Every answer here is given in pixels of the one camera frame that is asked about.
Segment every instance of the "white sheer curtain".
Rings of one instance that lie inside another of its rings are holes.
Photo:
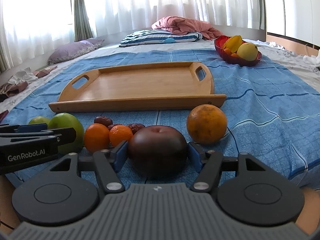
[[[260,27],[259,0],[85,0],[95,36],[150,27],[175,15],[213,25]]]
[[[73,41],[70,0],[1,0],[1,8],[14,66]]]

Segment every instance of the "bowl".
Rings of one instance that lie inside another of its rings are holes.
[[[216,51],[218,52],[219,56],[227,63],[229,64],[239,64],[240,66],[247,66],[247,67],[253,67],[259,63],[261,60],[262,54],[260,51],[258,51],[257,58],[253,61],[245,60],[240,57],[232,57],[231,55],[227,54],[223,49],[223,44],[229,39],[228,36],[220,36],[214,40],[214,46],[216,48]]]

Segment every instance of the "tray handle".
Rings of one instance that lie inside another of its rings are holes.
[[[198,77],[198,71],[203,70],[205,72],[205,77],[200,80]],[[214,94],[214,84],[213,84],[213,78],[210,69],[202,64],[201,62],[194,62],[190,66],[190,71],[192,74],[192,77],[199,82],[199,87],[201,90],[204,90],[206,92],[207,90],[210,90],[210,94]]]
[[[88,72],[82,73],[71,80],[65,88],[62,90],[58,102],[60,101],[70,101],[75,100],[75,98],[83,92],[83,90],[89,86],[93,81],[97,79],[100,75],[98,69],[90,70]],[[73,85],[79,81],[81,78],[85,78],[87,81],[79,88],[74,88]]]

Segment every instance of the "tray screw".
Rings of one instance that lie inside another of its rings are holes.
[[[193,187],[197,190],[206,190],[209,188],[209,184],[205,182],[196,182]]]
[[[119,190],[122,188],[122,185],[119,182],[110,182],[107,184],[106,188],[108,190]]]

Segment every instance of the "pink blanket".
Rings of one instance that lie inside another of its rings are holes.
[[[188,32],[200,32],[207,40],[212,40],[223,35],[223,33],[212,28],[210,23],[179,16],[163,17],[151,26],[155,29],[167,30],[177,35],[184,35]]]

